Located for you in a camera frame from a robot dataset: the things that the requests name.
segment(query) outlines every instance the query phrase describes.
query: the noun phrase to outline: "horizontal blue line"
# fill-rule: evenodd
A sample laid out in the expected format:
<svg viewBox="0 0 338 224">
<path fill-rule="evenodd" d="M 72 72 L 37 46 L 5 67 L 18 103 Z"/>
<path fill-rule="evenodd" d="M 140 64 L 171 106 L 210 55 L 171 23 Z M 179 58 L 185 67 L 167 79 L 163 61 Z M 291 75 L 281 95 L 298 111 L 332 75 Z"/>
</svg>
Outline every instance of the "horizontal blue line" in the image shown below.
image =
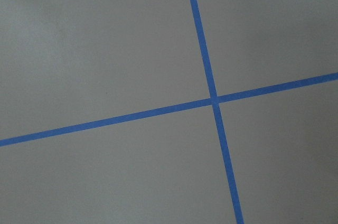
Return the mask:
<svg viewBox="0 0 338 224">
<path fill-rule="evenodd" d="M 314 84 L 325 83 L 328 81 L 338 80 L 338 72 L 326 74 L 322 76 L 312 77 L 303 80 L 296 80 L 287 83 L 277 84 L 269 87 L 256 88 L 252 90 L 246 90 L 238 93 L 219 96 L 219 102 L 235 101 L 239 99 L 250 98 L 254 96 L 266 95 L 274 92 L 280 92 L 284 90 L 290 90 L 294 88 L 306 87 Z"/>
<path fill-rule="evenodd" d="M 254 96 L 266 95 L 266 94 L 270 94 L 273 92 L 306 87 L 306 86 L 324 83 L 324 82 L 333 81 L 333 80 L 338 80 L 338 72 L 327 74 L 327 75 L 322 75 L 322 76 L 317 76 L 313 78 L 303 79 L 303 80 L 291 81 L 291 82 L 273 85 L 269 87 L 257 88 L 253 90 L 247 90 L 247 91 L 242 91 L 238 93 L 220 96 L 219 102 L 235 101 L 235 100 L 250 98 Z M 79 132 L 81 130 L 88 130 L 88 129 L 93 129 L 97 127 L 107 126 L 107 125 L 119 124 L 119 123 L 128 122 L 132 120 L 147 118 L 147 117 L 159 116 L 159 115 L 173 113 L 177 111 L 183 111 L 183 110 L 188 110 L 188 109 L 193 109 L 193 108 L 209 106 L 209 105 L 211 105 L 210 98 L 186 102 L 184 104 L 167 106 L 167 107 L 158 108 L 158 109 L 142 111 L 138 113 L 132 113 L 129 115 L 123 115 L 119 117 L 107 118 L 107 119 L 88 122 L 88 123 L 79 124 L 79 125 L 71 125 L 67 127 L 58 128 L 58 129 L 46 130 L 44 132 L 32 133 L 32 134 L 27 134 L 23 136 L 0 140 L 0 147 L 17 144 L 21 142 L 33 141 L 35 139 L 40 139 L 40 138 L 47 138 L 47 137 L 52 137 L 52 136 L 57 136 L 57 135 L 62 135 L 62 134 L 67 134 L 67 133 Z"/>
<path fill-rule="evenodd" d="M 147 117 L 154 117 L 154 116 L 173 113 L 173 112 L 182 111 L 182 110 L 199 108 L 199 107 L 208 106 L 208 105 L 211 105 L 210 98 L 186 102 L 184 104 L 167 106 L 167 107 L 158 108 L 158 109 L 141 111 L 141 112 L 132 113 L 129 115 L 123 115 L 123 116 L 118 116 L 118 117 L 102 119 L 98 121 L 92 121 L 92 122 L 79 124 L 79 125 L 71 125 L 67 127 L 58 128 L 58 129 L 46 130 L 46 131 L 39 132 L 39 133 L 32 133 L 32 134 L 27 134 L 23 136 L 3 139 L 0 141 L 0 147 L 22 143 L 22 142 L 27 142 L 27 141 L 33 141 L 33 140 L 41 139 L 41 138 L 47 138 L 47 137 L 67 134 L 67 133 L 79 132 L 81 130 L 88 130 L 88 129 L 93 129 L 97 127 L 107 126 L 107 125 L 119 124 L 119 123 L 128 122 L 132 120 L 147 118 Z"/>
</svg>

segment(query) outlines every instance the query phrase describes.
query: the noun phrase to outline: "floor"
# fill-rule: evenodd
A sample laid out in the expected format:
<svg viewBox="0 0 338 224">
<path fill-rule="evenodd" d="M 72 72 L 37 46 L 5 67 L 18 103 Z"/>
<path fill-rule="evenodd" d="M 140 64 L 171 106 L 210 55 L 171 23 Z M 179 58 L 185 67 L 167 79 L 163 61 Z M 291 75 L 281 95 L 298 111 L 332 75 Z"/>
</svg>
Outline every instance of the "floor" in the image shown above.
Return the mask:
<svg viewBox="0 0 338 224">
<path fill-rule="evenodd" d="M 338 0 L 0 4 L 1 223 L 338 222 Z"/>
</svg>

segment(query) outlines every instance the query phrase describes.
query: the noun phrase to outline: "blue line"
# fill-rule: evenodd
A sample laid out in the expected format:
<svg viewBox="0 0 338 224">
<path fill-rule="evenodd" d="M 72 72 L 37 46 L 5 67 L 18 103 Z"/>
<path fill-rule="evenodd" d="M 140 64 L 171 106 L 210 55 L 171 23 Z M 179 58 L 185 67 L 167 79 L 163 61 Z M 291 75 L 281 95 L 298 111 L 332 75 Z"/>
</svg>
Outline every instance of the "blue line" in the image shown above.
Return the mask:
<svg viewBox="0 0 338 224">
<path fill-rule="evenodd" d="M 205 36 L 204 36 L 204 31 L 203 31 L 203 26 L 202 26 L 202 21 L 201 21 L 201 15 L 200 15 L 197 0 L 190 0 L 190 3 L 191 3 L 192 13 L 194 16 L 197 36 L 199 39 L 202 60 L 204 64 L 204 71 L 205 71 L 206 81 L 208 83 L 209 93 L 211 97 L 211 104 L 212 104 L 212 109 L 213 109 L 213 113 L 215 117 L 218 137 L 220 140 L 223 161 L 224 161 L 224 165 L 226 168 L 234 214 L 236 217 L 237 224 L 244 224 L 242 210 L 241 210 L 241 206 L 239 202 L 238 191 L 236 187 L 236 181 L 234 178 L 234 173 L 233 173 L 232 164 L 231 164 L 231 158 L 230 158 L 230 152 L 228 148 L 226 133 L 225 133 L 224 125 L 222 121 L 222 115 L 221 115 L 221 110 L 219 106 L 216 86 L 215 86 L 214 78 L 212 75 L 208 48 L 206 46 L 206 41 L 205 41 Z"/>
<path fill-rule="evenodd" d="M 290 90 L 294 88 L 306 87 L 314 84 L 324 83 L 328 81 L 338 80 L 338 72 L 326 74 L 322 76 L 312 77 L 303 80 L 296 80 L 287 83 L 282 83 L 278 85 L 273 85 L 269 87 L 257 88 L 247 91 L 242 91 L 238 93 L 233 93 L 229 95 L 220 96 L 218 98 L 219 102 L 234 101 L 254 96 L 266 95 L 274 92 L 280 92 L 284 90 Z"/>
<path fill-rule="evenodd" d="M 173 113 L 177 111 L 199 108 L 199 107 L 208 106 L 208 105 L 211 105 L 211 100 L 203 99 L 203 100 L 186 102 L 184 104 L 178 104 L 178 105 L 172 105 L 172 106 L 167 106 L 167 107 L 158 108 L 158 109 L 141 111 L 141 112 L 137 112 L 137 113 L 133 113 L 129 115 L 123 115 L 123 116 L 112 117 L 112 118 L 107 118 L 107 119 L 98 120 L 98 121 L 92 121 L 92 122 L 79 124 L 79 125 L 71 125 L 67 127 L 58 128 L 58 129 L 46 130 L 44 132 L 32 133 L 32 134 L 27 134 L 23 136 L 0 140 L 0 147 L 17 144 L 21 142 L 33 141 L 33 140 L 40 139 L 40 138 L 47 138 L 47 137 L 52 137 L 52 136 L 57 136 L 57 135 L 62 135 L 62 134 L 67 134 L 67 133 L 79 132 L 81 130 L 88 130 L 88 129 L 93 129 L 97 127 L 107 126 L 107 125 L 119 124 L 119 123 L 128 122 L 132 120 L 138 120 L 138 119 L 142 119 L 146 117 L 153 117 L 153 116 Z"/>
</svg>

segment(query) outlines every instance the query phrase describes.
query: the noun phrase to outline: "gray floor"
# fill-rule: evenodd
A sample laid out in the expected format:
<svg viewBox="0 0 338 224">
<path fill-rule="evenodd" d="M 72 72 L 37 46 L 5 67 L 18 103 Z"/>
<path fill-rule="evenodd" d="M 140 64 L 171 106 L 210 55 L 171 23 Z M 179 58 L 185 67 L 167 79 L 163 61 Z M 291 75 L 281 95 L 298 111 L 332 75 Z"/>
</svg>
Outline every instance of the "gray floor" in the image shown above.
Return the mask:
<svg viewBox="0 0 338 224">
<path fill-rule="evenodd" d="M 338 72 L 338 0 L 198 0 L 219 95 Z M 0 139 L 209 98 L 189 0 L 0 0 Z M 338 82 L 221 104 L 245 223 L 338 222 Z M 211 106 L 0 147 L 2 223 L 236 223 Z"/>
</svg>

